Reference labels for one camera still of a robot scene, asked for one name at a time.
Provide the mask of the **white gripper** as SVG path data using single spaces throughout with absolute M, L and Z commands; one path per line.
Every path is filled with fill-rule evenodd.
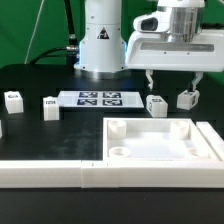
M 193 71 L 190 91 L 195 91 L 203 72 L 224 71 L 224 30 L 203 30 L 191 42 L 167 42 L 163 34 L 135 31 L 128 42 L 126 65 L 146 70 L 153 90 L 153 70 Z

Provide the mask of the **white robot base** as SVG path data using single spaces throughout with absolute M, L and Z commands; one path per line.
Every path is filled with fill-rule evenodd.
M 122 0 L 84 0 L 85 35 L 79 44 L 77 75 L 118 79 L 128 73 L 127 44 L 121 36 Z

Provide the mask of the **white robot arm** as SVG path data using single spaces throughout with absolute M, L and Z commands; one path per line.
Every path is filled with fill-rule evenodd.
M 143 69 L 190 71 L 194 91 L 205 72 L 224 71 L 224 30 L 203 29 L 205 0 L 158 0 L 157 10 L 137 17 L 129 38 L 126 65 Z

